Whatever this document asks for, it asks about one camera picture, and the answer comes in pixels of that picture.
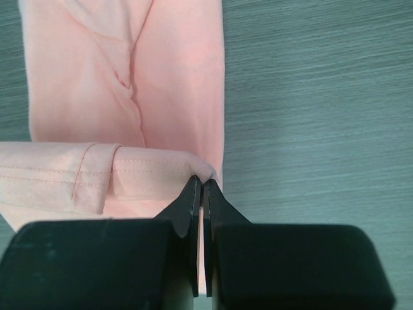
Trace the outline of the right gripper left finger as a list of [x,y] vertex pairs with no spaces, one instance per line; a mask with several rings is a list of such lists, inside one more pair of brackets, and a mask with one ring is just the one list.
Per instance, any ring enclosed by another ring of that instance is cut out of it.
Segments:
[[192,309],[201,181],[152,219],[32,222],[1,259],[2,309]]

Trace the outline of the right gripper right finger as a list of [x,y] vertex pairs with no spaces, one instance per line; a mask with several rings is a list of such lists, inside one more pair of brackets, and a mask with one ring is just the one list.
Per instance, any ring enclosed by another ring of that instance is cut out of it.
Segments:
[[376,248],[352,225],[248,221],[203,186],[206,293],[214,309],[393,309]]

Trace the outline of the salmon pink t shirt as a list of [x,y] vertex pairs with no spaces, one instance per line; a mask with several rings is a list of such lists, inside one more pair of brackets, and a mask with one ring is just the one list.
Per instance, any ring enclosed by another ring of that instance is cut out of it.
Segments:
[[29,142],[1,144],[1,216],[151,218],[222,181],[221,1],[20,1]]

